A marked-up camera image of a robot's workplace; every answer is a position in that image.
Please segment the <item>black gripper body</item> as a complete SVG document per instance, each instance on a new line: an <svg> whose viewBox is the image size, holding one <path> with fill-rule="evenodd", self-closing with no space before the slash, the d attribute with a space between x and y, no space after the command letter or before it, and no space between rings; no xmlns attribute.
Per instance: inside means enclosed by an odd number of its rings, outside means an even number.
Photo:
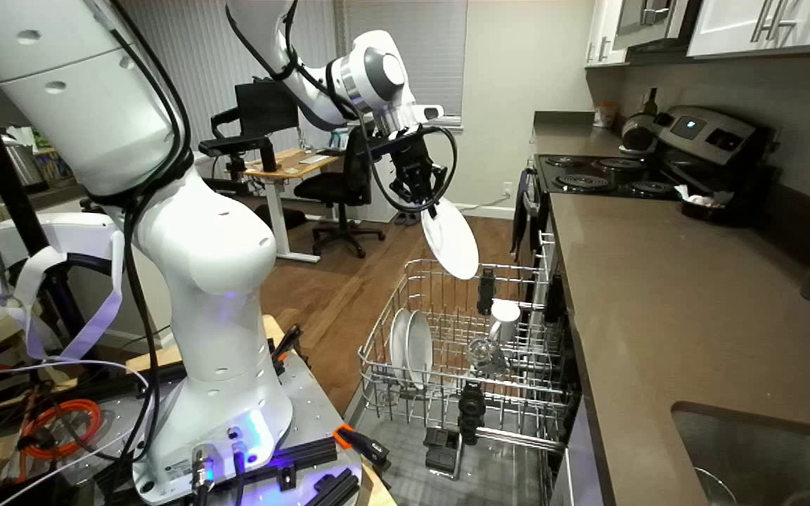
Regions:
<svg viewBox="0 0 810 506"><path fill-rule="evenodd" d="M395 145L391 159L391 194L400 211L421 211L440 201L448 183L448 169L431 158L421 135L405 135Z"/></svg>

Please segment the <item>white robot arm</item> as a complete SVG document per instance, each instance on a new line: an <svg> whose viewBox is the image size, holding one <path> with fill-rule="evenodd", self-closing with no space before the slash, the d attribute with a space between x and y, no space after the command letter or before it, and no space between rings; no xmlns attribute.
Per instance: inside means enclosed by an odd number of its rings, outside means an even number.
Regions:
<svg viewBox="0 0 810 506"><path fill-rule="evenodd" d="M431 135L427 107L388 30L308 68L292 48L298 0L226 0L232 30L322 128L376 120L391 149ZM274 231L205 186L191 159L178 86L112 0L0 0L0 89L159 267L187 378L171 388L132 464L146 502L267 465L292 423L261 325L258 285L277 260Z"/></svg>

